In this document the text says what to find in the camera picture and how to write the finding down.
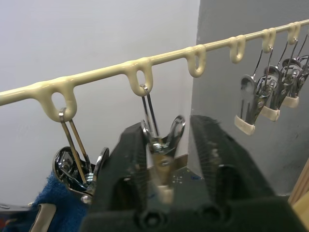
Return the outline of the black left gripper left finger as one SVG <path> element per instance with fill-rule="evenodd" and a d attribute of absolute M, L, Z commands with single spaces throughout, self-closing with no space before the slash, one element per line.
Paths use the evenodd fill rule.
<path fill-rule="evenodd" d="M 102 164 L 88 215 L 148 211 L 146 141 L 141 124 L 126 128 Z"/>

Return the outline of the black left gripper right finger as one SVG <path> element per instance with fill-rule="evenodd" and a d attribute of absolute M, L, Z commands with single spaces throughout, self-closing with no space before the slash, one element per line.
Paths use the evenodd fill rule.
<path fill-rule="evenodd" d="M 193 115 L 190 124 L 202 175 L 215 205 L 223 208 L 230 201 L 275 195 L 249 152 L 216 120 Z"/>

